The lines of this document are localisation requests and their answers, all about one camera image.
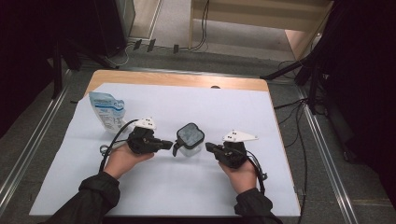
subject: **person's right hand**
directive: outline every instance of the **person's right hand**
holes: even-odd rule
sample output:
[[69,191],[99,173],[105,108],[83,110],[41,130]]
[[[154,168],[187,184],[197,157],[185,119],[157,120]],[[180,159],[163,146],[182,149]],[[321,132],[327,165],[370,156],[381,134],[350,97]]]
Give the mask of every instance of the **person's right hand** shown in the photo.
[[219,162],[221,169],[230,178],[236,193],[240,194],[248,189],[256,188],[256,171],[250,161],[245,161],[238,169],[230,168]]

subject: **black sleeve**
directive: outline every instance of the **black sleeve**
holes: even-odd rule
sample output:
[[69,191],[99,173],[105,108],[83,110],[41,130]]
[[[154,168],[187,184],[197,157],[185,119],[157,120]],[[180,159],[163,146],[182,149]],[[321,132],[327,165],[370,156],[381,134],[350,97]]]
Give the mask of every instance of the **black sleeve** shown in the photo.
[[238,204],[235,213],[244,218],[248,224],[280,224],[282,221],[271,213],[271,200],[258,189],[249,189],[236,197]]
[[78,193],[44,224],[101,223],[120,199],[119,181],[102,172],[82,181]]

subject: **person's left hand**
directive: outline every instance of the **person's left hand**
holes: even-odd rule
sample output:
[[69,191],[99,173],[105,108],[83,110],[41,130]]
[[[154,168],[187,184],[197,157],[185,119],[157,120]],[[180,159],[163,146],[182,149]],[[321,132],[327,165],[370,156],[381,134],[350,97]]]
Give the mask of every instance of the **person's left hand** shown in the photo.
[[137,155],[132,152],[128,144],[113,149],[110,153],[104,172],[119,179],[123,174],[130,171],[136,164],[154,157],[154,153]]

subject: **snack package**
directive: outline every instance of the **snack package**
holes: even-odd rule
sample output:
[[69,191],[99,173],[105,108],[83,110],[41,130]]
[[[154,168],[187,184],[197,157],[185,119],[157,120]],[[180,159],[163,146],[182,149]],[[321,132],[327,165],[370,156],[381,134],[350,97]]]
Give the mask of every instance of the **snack package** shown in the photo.
[[110,133],[118,133],[126,123],[123,120],[125,109],[122,100],[116,100],[111,94],[103,92],[89,93],[93,111],[105,130]]

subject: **white 3d-printed part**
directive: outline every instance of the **white 3d-printed part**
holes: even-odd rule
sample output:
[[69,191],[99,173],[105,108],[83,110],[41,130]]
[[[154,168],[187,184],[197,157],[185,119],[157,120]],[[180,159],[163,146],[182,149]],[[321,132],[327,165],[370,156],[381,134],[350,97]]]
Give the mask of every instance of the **white 3d-printed part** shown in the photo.
[[134,126],[140,127],[140,128],[151,129],[151,130],[157,129],[154,119],[152,119],[152,118],[140,119],[138,121],[133,122],[132,124]]
[[258,136],[233,130],[223,137],[225,142],[245,142],[259,139]]

